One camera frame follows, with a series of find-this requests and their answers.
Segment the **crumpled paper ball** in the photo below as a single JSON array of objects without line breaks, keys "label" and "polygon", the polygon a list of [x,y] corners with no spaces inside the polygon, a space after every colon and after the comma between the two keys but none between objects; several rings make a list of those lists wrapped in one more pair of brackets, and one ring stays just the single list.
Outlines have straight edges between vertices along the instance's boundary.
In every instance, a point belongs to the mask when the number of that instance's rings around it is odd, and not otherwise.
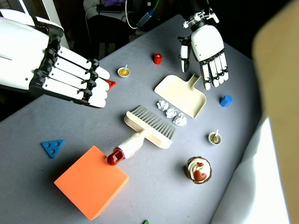
[{"label": "crumpled paper ball", "polygon": [[157,106],[158,106],[159,110],[166,111],[169,107],[169,104],[166,103],[164,100],[159,100],[159,102],[157,103]]},{"label": "crumpled paper ball", "polygon": [[187,124],[187,118],[183,113],[179,113],[178,116],[173,119],[173,123],[177,126],[184,126]]},{"label": "crumpled paper ball", "polygon": [[178,110],[174,109],[173,107],[169,108],[166,111],[167,118],[174,118],[178,114]]}]

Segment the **blue cube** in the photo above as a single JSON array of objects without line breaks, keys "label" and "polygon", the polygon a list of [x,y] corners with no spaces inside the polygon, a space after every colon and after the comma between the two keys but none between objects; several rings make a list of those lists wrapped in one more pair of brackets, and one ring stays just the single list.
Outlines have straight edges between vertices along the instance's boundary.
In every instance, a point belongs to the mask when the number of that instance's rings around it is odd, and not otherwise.
[{"label": "blue cube", "polygon": [[229,106],[233,102],[233,98],[230,95],[225,95],[221,100],[220,100],[220,105],[223,107]]}]

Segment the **gray table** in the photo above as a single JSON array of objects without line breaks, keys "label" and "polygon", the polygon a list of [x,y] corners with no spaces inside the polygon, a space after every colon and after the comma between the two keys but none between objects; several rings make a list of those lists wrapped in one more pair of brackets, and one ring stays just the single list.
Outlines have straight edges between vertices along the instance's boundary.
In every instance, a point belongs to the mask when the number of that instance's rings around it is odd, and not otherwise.
[{"label": "gray table", "polygon": [[[146,140],[134,157],[119,164],[129,182],[98,218],[89,222],[53,184],[92,145],[108,155],[133,134],[123,121],[126,111],[142,104],[164,116],[155,104],[161,98],[153,89],[165,76],[188,80],[199,73],[193,59],[190,72],[181,72],[177,37],[191,32],[182,24],[182,17],[176,16],[101,60],[117,82],[108,92],[105,108],[41,96],[0,123],[1,224],[141,224],[145,219],[151,224],[206,224],[211,220],[261,117],[253,63],[228,45],[229,81],[210,91],[197,83],[207,97],[206,106],[196,119],[188,117],[186,126],[177,127],[169,149]],[[164,57],[161,65],[152,62],[157,52]],[[131,75],[122,79],[116,70],[125,64]],[[234,98],[228,108],[219,104],[225,94]],[[207,141],[207,134],[216,129],[223,138],[221,146]],[[65,140],[65,145],[50,159],[40,143],[56,139]],[[213,169],[210,181],[202,185],[183,172],[186,161],[198,155],[207,158]]]}]

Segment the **brush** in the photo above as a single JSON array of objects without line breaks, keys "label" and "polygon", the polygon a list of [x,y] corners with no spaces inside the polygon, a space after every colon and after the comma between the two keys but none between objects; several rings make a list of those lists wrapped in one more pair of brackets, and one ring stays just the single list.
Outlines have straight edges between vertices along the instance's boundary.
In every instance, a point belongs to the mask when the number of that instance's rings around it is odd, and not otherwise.
[{"label": "brush", "polygon": [[121,160],[133,156],[143,145],[144,139],[151,141],[159,148],[167,149],[172,144],[175,127],[163,121],[162,118],[139,105],[132,112],[127,112],[125,123],[137,133],[119,144],[108,156],[107,162],[116,165]]}]

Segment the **green cable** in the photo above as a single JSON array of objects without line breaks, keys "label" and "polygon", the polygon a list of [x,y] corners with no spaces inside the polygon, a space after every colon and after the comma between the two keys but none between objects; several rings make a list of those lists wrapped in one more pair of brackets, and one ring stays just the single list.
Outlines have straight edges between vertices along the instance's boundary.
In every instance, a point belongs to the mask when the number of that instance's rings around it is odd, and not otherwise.
[{"label": "green cable", "polygon": [[153,9],[154,11],[156,10],[156,8],[157,8],[157,6],[158,6],[159,1],[160,1],[160,0],[157,1],[156,5],[155,5],[155,7],[154,7],[154,9]]}]

